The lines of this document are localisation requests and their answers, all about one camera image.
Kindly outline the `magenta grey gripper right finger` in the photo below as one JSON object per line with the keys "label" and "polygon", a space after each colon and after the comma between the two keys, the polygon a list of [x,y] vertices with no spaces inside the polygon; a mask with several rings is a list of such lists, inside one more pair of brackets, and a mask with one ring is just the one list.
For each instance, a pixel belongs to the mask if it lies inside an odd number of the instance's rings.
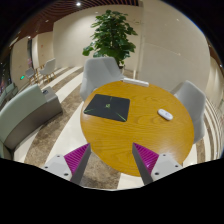
{"label": "magenta grey gripper right finger", "polygon": [[182,166],[169,154],[157,154],[137,143],[132,145],[132,154],[145,185],[182,169]]}

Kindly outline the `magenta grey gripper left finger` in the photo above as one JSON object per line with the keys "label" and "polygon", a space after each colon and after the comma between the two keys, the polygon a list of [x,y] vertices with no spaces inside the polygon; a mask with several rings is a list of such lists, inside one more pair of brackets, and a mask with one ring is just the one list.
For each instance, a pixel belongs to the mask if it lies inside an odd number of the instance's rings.
{"label": "magenta grey gripper left finger", "polygon": [[79,185],[91,155],[91,145],[85,144],[66,155],[57,154],[42,169]]}

